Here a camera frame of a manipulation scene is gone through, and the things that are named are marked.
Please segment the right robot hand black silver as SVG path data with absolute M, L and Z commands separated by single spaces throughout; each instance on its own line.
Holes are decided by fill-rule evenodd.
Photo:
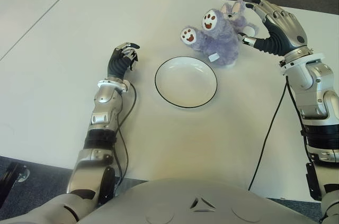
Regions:
M 239 33 L 243 44 L 278 56 L 312 54 L 307 45 L 307 35 L 295 15 L 267 0 L 251 0 L 245 6 L 259 16 L 269 37 L 261 39 Z

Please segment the left robot hand black silver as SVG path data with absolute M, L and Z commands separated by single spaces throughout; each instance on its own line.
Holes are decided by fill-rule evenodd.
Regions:
M 124 80 L 126 71 L 132 71 L 138 61 L 136 50 L 139 48 L 139 45 L 132 42 L 125 42 L 114 48 L 108 63 L 108 77 Z

